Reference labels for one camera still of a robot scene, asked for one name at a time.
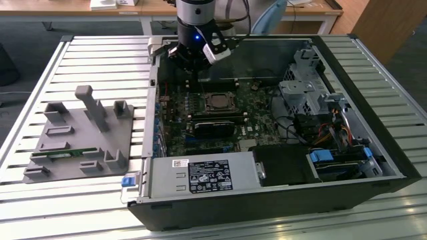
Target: metal grating table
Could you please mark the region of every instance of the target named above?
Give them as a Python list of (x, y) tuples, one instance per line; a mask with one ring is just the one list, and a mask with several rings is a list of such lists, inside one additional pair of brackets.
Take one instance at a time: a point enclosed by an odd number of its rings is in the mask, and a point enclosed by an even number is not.
[[(128, 212), (122, 177), (36, 184), (22, 182), (44, 128), (47, 103), (82, 108), (74, 91), (91, 84), (104, 106), (127, 100), (135, 109), (130, 171), (142, 167), (151, 64), (147, 36), (76, 36), (60, 42), (0, 150), (0, 239), (419, 239), (427, 238), (427, 117), (358, 39), (322, 37), (390, 133), (423, 176), (395, 193), (351, 210), (150, 232)], [(339, 92), (336, 81), (331, 82)]]

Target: blue latch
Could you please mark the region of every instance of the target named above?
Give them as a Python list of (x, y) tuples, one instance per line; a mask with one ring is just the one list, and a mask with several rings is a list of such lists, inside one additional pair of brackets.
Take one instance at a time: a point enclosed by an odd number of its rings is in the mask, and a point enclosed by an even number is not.
[(334, 161), (334, 156), (330, 150), (315, 150), (310, 154), (311, 161), (315, 162), (324, 162), (324, 161)]
[(134, 176), (126, 176), (124, 178), (122, 178), (122, 187), (134, 187), (135, 186), (135, 177)]
[(369, 147), (363, 148), (363, 151), (365, 151), (365, 154), (366, 154), (367, 158), (374, 156), (373, 151), (371, 151), (371, 149)]

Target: power supply label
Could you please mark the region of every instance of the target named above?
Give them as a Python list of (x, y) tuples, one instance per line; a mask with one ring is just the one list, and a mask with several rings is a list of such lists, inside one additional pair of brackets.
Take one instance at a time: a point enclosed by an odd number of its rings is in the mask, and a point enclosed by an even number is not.
[(234, 190), (228, 160), (190, 162), (188, 181), (192, 194)]

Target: floor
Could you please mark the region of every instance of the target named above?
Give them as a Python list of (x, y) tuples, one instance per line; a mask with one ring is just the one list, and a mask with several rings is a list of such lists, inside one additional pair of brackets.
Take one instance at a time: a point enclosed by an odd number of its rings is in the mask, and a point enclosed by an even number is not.
[[(55, 22), (46, 31), (40, 22), (0, 22), (0, 43), (20, 71), (20, 80), (4, 92), (31, 92), (48, 64), (63, 35), (142, 35), (139, 22)], [(154, 23), (154, 34), (171, 35), (174, 30)], [(421, 106), (427, 110), (427, 18), (386, 66)], [(0, 145), (3, 144), (30, 94), (0, 94)]]

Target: cpu socket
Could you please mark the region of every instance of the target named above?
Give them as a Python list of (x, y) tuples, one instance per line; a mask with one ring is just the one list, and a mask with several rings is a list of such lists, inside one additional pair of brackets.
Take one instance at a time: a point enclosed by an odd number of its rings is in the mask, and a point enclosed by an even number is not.
[(204, 99), (207, 113), (235, 113), (239, 111), (235, 104), (235, 94), (231, 92), (206, 93)]

